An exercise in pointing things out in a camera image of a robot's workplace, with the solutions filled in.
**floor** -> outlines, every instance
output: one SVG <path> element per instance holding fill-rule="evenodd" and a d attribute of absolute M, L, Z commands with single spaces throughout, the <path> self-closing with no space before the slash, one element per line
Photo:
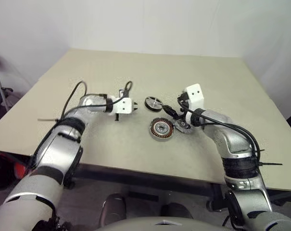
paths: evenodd
<path fill-rule="evenodd" d="M 92 231 L 97 229 L 102 204 L 105 198 L 112 193 L 121 193 L 125 196 L 127 218 L 158 216 L 161 205 L 170 202 L 183 204 L 189 209 L 194 219 L 218 226 L 221 226 L 228 215 L 227 211 L 209 212 L 205 207 L 208 199 L 205 196 L 89 179 L 75 179 L 75 182 L 76 185 L 72 190 L 64 190 L 58 207 L 58 215 L 61 217 L 60 223 L 64 221 L 71 222 L 71 231 Z M 0 191 L 0 204 L 10 190 Z M 149 201 L 131 198 L 127 196 L 128 192 L 156 195 L 159 200 Z M 291 218 L 291 203 L 286 203 L 283 207 L 274 206 L 274 211 Z"/>

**black cable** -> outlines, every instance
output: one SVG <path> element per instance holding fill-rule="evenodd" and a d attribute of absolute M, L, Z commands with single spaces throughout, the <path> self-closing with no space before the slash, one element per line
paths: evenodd
<path fill-rule="evenodd" d="M 263 165 L 283 165 L 280 163 L 263 163 L 263 162 L 259 162 L 259 166 L 263 166 Z"/>
<path fill-rule="evenodd" d="M 85 86 L 85 93 L 84 93 L 84 96 L 87 94 L 87 84 L 84 82 L 84 81 L 80 81 L 76 84 L 75 88 L 73 89 L 72 93 L 70 94 L 70 96 L 68 97 L 66 103 L 65 103 L 65 106 L 62 110 L 62 115 L 61 115 L 61 118 L 60 119 L 39 119 L 40 121 L 55 121 L 56 123 L 53 125 L 53 127 L 48 131 L 48 133 L 44 136 L 44 138 L 41 140 L 41 142 L 39 143 L 38 147 L 36 148 L 36 150 L 34 151 L 33 155 L 31 155 L 31 158 L 30 158 L 30 161 L 28 163 L 28 167 L 27 169 L 33 169 L 35 166 L 36 166 L 36 163 L 35 163 L 35 158 L 37 156 L 37 153 L 41 147 L 41 145 L 43 144 L 43 142 L 46 141 L 46 139 L 51 135 L 53 129 L 58 126 L 58 123 L 68 114 L 70 113 L 71 111 L 75 110 L 75 109 L 78 109 L 78 108 L 84 108 L 84 107 L 104 107 L 104 106 L 109 106 L 109 105 L 113 105 L 113 104 L 116 104 L 118 102 L 120 102 L 122 99 L 124 99 L 126 96 L 129 95 L 129 92 L 132 88 L 132 81 L 129 81 L 125 84 L 125 90 L 123 92 L 123 96 L 112 102 L 112 103 L 108 103 L 108 104 L 103 104 L 103 105 L 86 105 L 86 106 L 78 106 L 78 107 L 74 107 L 70 110 L 68 110 L 66 113 L 65 113 L 65 110 L 66 110 L 66 107 L 70 101 L 70 99 L 72 98 L 72 96 L 74 95 L 75 91 L 77 90 L 78 86 L 83 83 L 84 86 Z"/>
<path fill-rule="evenodd" d="M 185 109 L 186 111 L 188 111 L 188 112 L 190 112 L 190 113 L 192 113 L 192 114 L 194 114 L 194 115 L 196 115 L 196 116 L 198 116 L 198 117 L 201 117 L 201 118 L 204 118 L 204 119 L 207 119 L 207 120 L 209 120 L 209 121 L 211 121 L 211 122 L 214 122 L 214 123 L 216 123 L 216 124 L 218 124 L 218 125 L 222 125 L 222 126 L 224 126 L 224 127 L 227 127 L 227 128 L 229 128 L 229 129 L 232 129 L 232 130 L 234 130 L 234 131 L 236 131 L 236 132 L 238 132 L 239 134 L 241 134 L 241 135 L 243 135 L 247 140 L 248 140 L 248 142 L 251 144 L 251 148 L 252 148 L 252 153 L 255 155 L 255 148 L 258 148 L 257 150 L 256 150 L 256 153 L 259 155 L 261 152 L 260 152 L 260 150 L 259 150 L 259 146 L 257 145 L 255 145 L 254 144 L 254 142 L 253 142 L 253 140 L 255 140 L 256 141 L 256 139 L 253 137 L 253 139 L 252 139 L 252 137 L 250 137 L 250 135 L 251 136 L 253 136 L 251 133 L 249 133 L 249 134 L 247 134 L 245 131 L 247 131 L 246 129 L 244 129 L 244 128 L 242 128 L 242 127 L 240 127 L 240 126 L 234 126 L 233 124 L 226 124 L 226 123 L 223 123 L 223 122 L 220 122 L 220 121 L 218 121 L 218 120 L 215 120 L 215 119 L 212 119 L 212 118 L 209 118 L 209 117 L 207 117 L 207 116 L 204 116 L 204 115 L 201 115 L 201 114 L 199 114 L 199 113 L 197 113 L 197 112 L 194 112 L 194 111 L 192 111 L 192 110 L 190 110 L 189 108 L 187 108 L 185 105 L 183 105 L 182 104 L 182 102 L 180 101 L 180 99 L 177 99 L 177 102 L 178 102 L 178 104 L 183 108 L 183 109 Z"/>
<path fill-rule="evenodd" d="M 227 217 L 224 219 L 224 221 L 222 223 L 222 226 L 225 226 L 229 219 L 230 219 L 230 215 L 227 215 Z"/>
<path fill-rule="evenodd" d="M 200 124 L 200 126 L 205 126 L 205 125 L 219 125 L 218 123 L 203 123 Z"/>
<path fill-rule="evenodd" d="M 245 128 L 241 127 L 241 126 L 238 126 L 238 125 L 235 125 L 235 124 L 232 124 L 232 126 L 243 130 L 244 132 L 246 132 L 251 137 L 251 139 L 253 140 L 253 142 L 255 144 L 255 147 L 256 147 L 257 162 L 259 162 L 260 158 L 261 158 L 261 150 L 260 150 L 260 146 L 259 146 L 258 142 L 256 141 L 255 137 L 251 134 L 250 131 L 248 131 L 247 129 L 245 129 Z"/>
<path fill-rule="evenodd" d="M 232 219 L 231 219 L 231 225 L 232 225 L 232 227 L 233 227 L 234 230 L 237 230 L 237 231 L 245 231 L 245 229 L 237 228 L 237 227 L 235 226 L 234 222 L 232 221 Z"/>
<path fill-rule="evenodd" d="M 124 89 L 124 92 L 123 92 L 123 96 L 121 98 L 119 98 L 118 100 L 112 102 L 112 103 L 107 103 L 107 104 L 97 104 L 97 105 L 83 105 L 83 106 L 77 106 L 77 107 L 73 107 L 72 109 L 68 110 L 65 114 L 64 114 L 64 117 L 67 116 L 70 112 L 72 112 L 73 110 L 75 109 L 79 109 L 79 108 L 89 108 L 89 107 L 107 107 L 107 106 L 111 106 L 111 105 L 114 105 L 118 102 L 120 102 L 122 99 L 126 98 L 126 96 L 129 95 L 129 92 L 132 88 L 132 81 L 129 81 L 126 83 L 125 85 L 125 89 Z"/>
<path fill-rule="evenodd" d="M 73 89 L 72 93 L 70 93 L 68 99 L 66 100 L 66 103 L 65 103 L 65 105 L 64 105 L 64 107 L 63 107 L 63 110 L 62 110 L 62 113 L 61 113 L 61 119 L 64 118 L 64 113 L 65 113 L 65 111 L 66 111 L 67 105 L 68 105 L 69 101 L 71 100 L 71 98 L 73 97 L 75 91 L 77 90 L 77 88 L 79 87 L 79 85 L 80 85 L 81 83 L 83 83 L 83 85 L 84 85 L 84 87 L 85 87 L 85 90 L 84 90 L 84 96 L 87 94 L 88 87 L 87 87 L 87 84 L 85 83 L 85 81 L 80 81 L 80 82 L 78 82 L 78 83 L 76 84 L 75 88 Z"/>

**red object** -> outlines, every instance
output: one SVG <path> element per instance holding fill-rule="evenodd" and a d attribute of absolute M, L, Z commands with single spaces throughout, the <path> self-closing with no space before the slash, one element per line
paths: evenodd
<path fill-rule="evenodd" d="M 26 167 L 25 166 L 15 162 L 14 170 L 15 170 L 15 177 L 17 179 L 22 179 L 25 176 L 25 172 L 26 172 Z"/>

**metal disc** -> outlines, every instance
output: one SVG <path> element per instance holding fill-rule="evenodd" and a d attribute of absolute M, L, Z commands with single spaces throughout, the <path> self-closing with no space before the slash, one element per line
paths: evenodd
<path fill-rule="evenodd" d="M 156 97 L 146 97 L 144 101 L 145 106 L 153 112 L 160 112 L 163 108 L 163 103 Z"/>
<path fill-rule="evenodd" d="M 183 119 L 179 119 L 175 121 L 174 127 L 184 134 L 191 134 L 193 132 L 192 127 L 189 124 L 187 124 L 185 121 L 183 121 Z"/>
<path fill-rule="evenodd" d="M 174 127 L 171 121 L 165 118 L 155 118 L 150 124 L 150 135 L 156 141 L 169 140 L 174 132 Z"/>

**beige table top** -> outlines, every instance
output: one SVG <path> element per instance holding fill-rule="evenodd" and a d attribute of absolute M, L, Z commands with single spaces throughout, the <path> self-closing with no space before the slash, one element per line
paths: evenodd
<path fill-rule="evenodd" d="M 200 129 L 191 135 L 175 131 L 171 140 L 157 142 L 149 135 L 150 122 L 164 112 L 144 106 L 155 96 L 179 109 L 177 96 L 199 83 L 205 108 L 230 116 L 259 141 L 261 161 L 283 166 L 261 167 L 265 184 L 291 190 L 291 128 L 258 81 L 239 58 L 173 56 L 70 50 L 0 121 L 0 151 L 31 155 L 53 125 L 38 118 L 57 118 L 79 80 L 88 92 L 118 94 L 128 80 L 130 97 L 139 103 L 133 115 L 97 114 L 83 136 L 82 163 L 130 169 L 188 179 L 224 183 L 220 155 Z M 72 99 L 78 103 L 82 94 Z"/>

